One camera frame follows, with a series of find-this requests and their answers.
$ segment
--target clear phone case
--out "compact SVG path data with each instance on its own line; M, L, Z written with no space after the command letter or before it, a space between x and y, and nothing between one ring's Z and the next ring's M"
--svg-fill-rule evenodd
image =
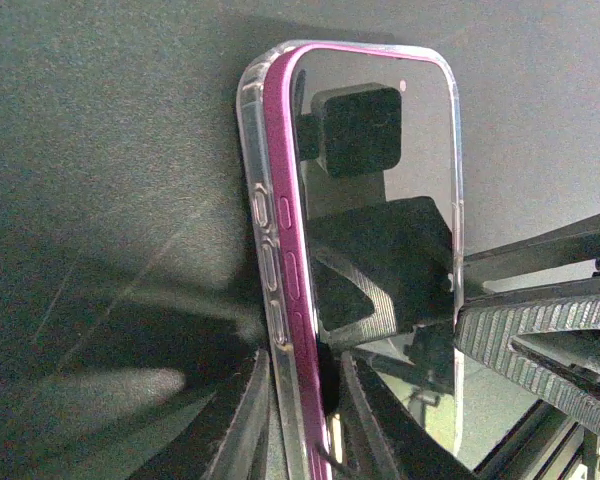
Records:
M268 155L267 134L264 122L263 88L269 67L282 54L290 52L312 41L290 41L278 45L255 59L245 70L237 93L237 113L240 127L242 151L251 202L252 217L258 263L261 274L262 290L265 298L267 324L271 343L271 354L276 379L276 389L280 405L281 424L288 472L291 479L312 478L315 468L305 445L304 423L296 358L290 338L289 318L285 308L285 296L281 284L280 243L278 218L273 195L271 164ZM464 252L463 236L463 189L462 161L460 148L460 123L457 88L447 63L435 52L420 47L370 45L342 42L319 42L322 46L349 46L355 49L370 49L395 53L396 55L431 58L438 64L447 77L452 99L451 115L453 125L454 158L451 166L453 185L452 232L454 254L454 292L456 313L462 305L463 282L462 260ZM457 453L462 432L462 382L463 357L456 352L456 442Z

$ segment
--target dark gray surface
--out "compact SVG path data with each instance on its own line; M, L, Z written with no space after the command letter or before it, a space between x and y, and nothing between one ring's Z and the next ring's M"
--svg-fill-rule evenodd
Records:
M90 365L84 346L116 326L137 342L138 312L106 308L137 284L230 303L175 323L156 316L152 331L170 328L140 342L140 353L155 350L152 367L182 366L160 361L173 342L207 346L183 332L222 321L222 338L243 331L233 307L261 325L233 104L250 60L290 38L416 44L447 58L460 86L469 252L600 212L600 1L0 1L0 378ZM76 301L103 285L105 300ZM128 366L140 353L125 348ZM498 378L466 389L468 414L483 415L465 431L480 432L485 451L519 398L503 399Z

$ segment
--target side button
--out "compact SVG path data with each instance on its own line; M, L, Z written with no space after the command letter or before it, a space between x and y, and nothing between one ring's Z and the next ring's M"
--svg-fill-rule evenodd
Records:
M256 223L262 228L265 228L269 224L267 197L260 190L256 190L256 193L253 194L253 217Z
M262 257L265 283L267 288L273 292L278 288L278 280L276 278L276 264L273 259L273 248L268 243L262 245Z
M269 302L269 315L273 324L273 339L278 345L286 345L288 342L287 329L282 318L282 309L280 303L276 300Z
M280 197L280 200L278 200L278 216L280 226L285 230L289 230L291 228L291 207L287 197Z
M298 279L298 263L296 262L296 256L291 253L285 253L284 255L284 267L285 275L287 279L287 289L289 290L289 296L298 300L300 298L300 283Z

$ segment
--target magenta phone frame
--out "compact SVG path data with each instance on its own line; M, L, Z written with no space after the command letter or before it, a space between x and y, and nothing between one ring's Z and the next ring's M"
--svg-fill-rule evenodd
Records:
M302 416L309 460L313 478L330 477L327 462L318 454L316 446L328 449L327 428L322 409L318 352L316 336L318 326L313 302L311 274L307 258L304 220L298 183L296 147L291 111L291 82L300 58L312 50L327 49L348 53L360 53L382 57L425 61L438 65L449 81L453 115L453 147L456 164L456 195L454 202L454 252L462 251L462 185L458 183L460 169L459 120L457 118L457 90L447 63L429 49L409 48L400 52L396 47L338 44L328 42L309 43L280 55L270 65L263 89L264 119L271 180L272 203L278 218L279 260L285 298L286 318L295 350L295 364L300 390ZM456 292L461 296L461 276L455 275Z

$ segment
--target phone case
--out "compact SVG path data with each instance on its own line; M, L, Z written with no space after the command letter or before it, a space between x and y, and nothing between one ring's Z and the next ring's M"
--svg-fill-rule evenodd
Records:
M258 262L280 404L290 478L330 478L322 411L316 336L318 322L310 282L291 123L290 82L305 53L331 49L431 62L444 72L451 99L453 140L453 253L456 313L463 302L463 192L458 94L451 69L421 47L292 41L257 58L244 72L237 112L253 214ZM463 360L456 354L456 446L462 420Z

